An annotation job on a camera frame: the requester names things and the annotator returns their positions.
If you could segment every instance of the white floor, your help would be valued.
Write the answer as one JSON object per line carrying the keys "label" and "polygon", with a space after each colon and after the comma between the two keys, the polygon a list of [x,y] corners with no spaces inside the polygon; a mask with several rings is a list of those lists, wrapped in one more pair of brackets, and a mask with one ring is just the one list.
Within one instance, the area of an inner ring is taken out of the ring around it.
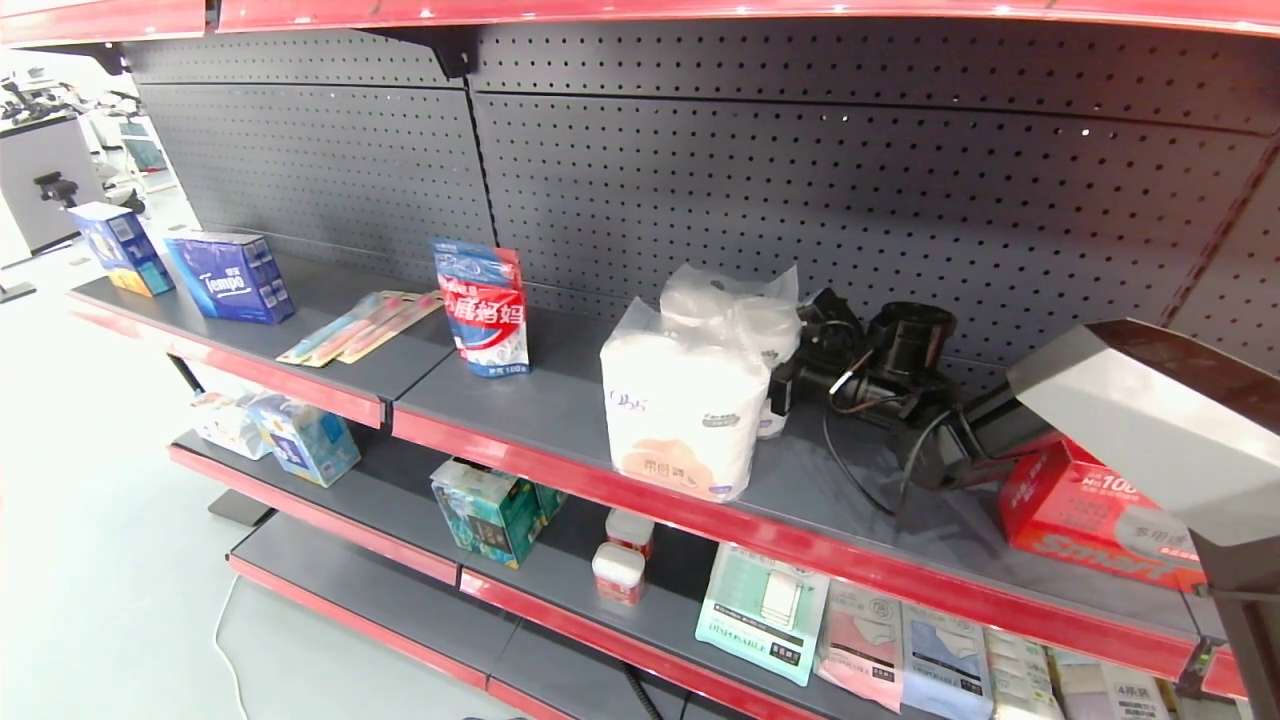
{"label": "white floor", "polygon": [[[195,225],[180,190],[148,206],[154,238]],[[205,511],[221,486],[165,456],[189,391],[164,354],[67,313],[101,274],[70,264],[86,256],[0,272],[38,288],[0,305],[0,716],[234,719],[212,633],[246,529]],[[247,580],[221,641],[253,720],[516,715]]]}

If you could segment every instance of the pegboard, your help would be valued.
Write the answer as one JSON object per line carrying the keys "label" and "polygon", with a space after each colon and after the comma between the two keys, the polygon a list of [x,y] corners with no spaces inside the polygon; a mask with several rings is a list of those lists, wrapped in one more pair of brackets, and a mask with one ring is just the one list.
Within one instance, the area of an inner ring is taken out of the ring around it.
{"label": "pegboard", "polygon": [[145,100],[197,218],[390,260],[493,243],[456,90],[152,85]]}
{"label": "pegboard", "polygon": [[315,83],[462,87],[435,55],[353,29],[210,35],[128,42],[124,55],[142,86],[173,83]]}
{"label": "pegboard", "polygon": [[655,300],[685,261],[799,265],[860,315],[954,311],[1006,365],[1082,320],[1156,322],[1265,151],[1179,126],[951,109],[477,94],[498,241],[534,282]]}
{"label": "pegboard", "polygon": [[504,24],[477,91],[1021,110],[1268,135],[1280,44],[932,18]]}
{"label": "pegboard", "polygon": [[1280,375],[1280,163],[1272,160],[1170,328]]}

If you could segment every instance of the pink package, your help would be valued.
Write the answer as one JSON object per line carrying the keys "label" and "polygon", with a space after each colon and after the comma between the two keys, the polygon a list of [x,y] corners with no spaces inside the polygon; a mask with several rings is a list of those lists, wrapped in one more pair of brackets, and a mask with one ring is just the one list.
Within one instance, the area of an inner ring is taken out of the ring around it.
{"label": "pink package", "polygon": [[900,712],[902,702],[902,603],[831,582],[818,676]]}

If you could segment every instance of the white cable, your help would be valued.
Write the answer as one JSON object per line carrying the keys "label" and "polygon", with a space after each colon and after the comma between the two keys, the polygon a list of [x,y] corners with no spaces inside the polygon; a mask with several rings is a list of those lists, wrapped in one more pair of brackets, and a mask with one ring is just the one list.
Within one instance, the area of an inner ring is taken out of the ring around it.
{"label": "white cable", "polygon": [[223,619],[227,618],[227,606],[232,603],[232,593],[236,592],[236,583],[239,582],[239,575],[232,578],[232,587],[227,588],[227,600],[223,601],[223,609],[218,612],[218,624],[214,625],[214,650],[221,656],[223,662],[227,664],[227,669],[232,671],[232,683],[236,685],[236,705],[241,711],[241,720],[248,720],[248,711],[244,710],[244,696],[239,689],[239,675],[236,673],[236,666],[232,665],[232,659],[223,650],[223,646],[218,644],[218,634],[223,630]]}

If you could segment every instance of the red box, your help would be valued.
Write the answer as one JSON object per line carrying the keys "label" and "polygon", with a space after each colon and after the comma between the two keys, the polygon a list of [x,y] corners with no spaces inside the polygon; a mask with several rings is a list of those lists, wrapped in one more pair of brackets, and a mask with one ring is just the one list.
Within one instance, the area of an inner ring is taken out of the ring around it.
{"label": "red box", "polygon": [[1018,462],[1000,515],[1028,552],[1184,591],[1204,582],[1187,527],[1070,441]]}

